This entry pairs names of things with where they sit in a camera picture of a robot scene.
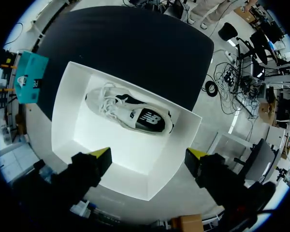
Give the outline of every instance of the white pants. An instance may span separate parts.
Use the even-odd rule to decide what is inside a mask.
[[[218,22],[221,18],[228,15],[231,11],[235,10],[237,7],[243,4],[241,0],[201,0],[200,3],[192,9],[192,12],[203,17],[208,11],[210,11],[217,5],[217,9],[215,9],[203,20],[203,23],[205,23],[206,25]]]

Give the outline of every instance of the desk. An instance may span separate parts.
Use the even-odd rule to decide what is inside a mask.
[[[61,77],[73,61],[192,110],[213,49],[207,36],[167,15],[120,6],[73,11],[56,20],[37,51],[49,58],[37,104],[51,120]]]

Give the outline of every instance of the shoe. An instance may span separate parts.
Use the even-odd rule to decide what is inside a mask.
[[[203,30],[206,30],[207,29],[207,25],[205,25],[205,23],[201,23],[201,26],[200,26]]]
[[[164,135],[173,129],[169,110],[139,101],[127,89],[111,83],[90,91],[85,102],[92,112],[129,130]]]
[[[187,23],[190,24],[190,25],[193,25],[194,24],[194,20],[191,19],[191,18],[188,18]]]

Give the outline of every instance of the new balance logo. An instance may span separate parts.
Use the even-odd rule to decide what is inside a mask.
[[[146,120],[146,122],[149,122],[150,124],[155,125],[158,123],[158,121],[161,120],[161,117],[159,117],[157,115],[152,115],[151,113],[146,113],[145,115],[140,117],[140,119]]]
[[[130,114],[130,118],[134,118],[134,115],[135,115],[135,111],[133,110]]]

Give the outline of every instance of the cardboard box lid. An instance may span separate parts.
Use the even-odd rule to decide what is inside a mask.
[[[259,117],[263,120],[263,122],[268,123],[270,125],[273,124],[275,118],[275,108],[276,101],[273,103],[260,103],[259,104]]]
[[[239,15],[242,19],[244,19],[247,23],[251,23],[256,20],[256,18],[250,12],[243,12],[241,7],[238,7],[234,10],[234,12]]]
[[[183,232],[203,232],[201,214],[181,216],[181,231]]]

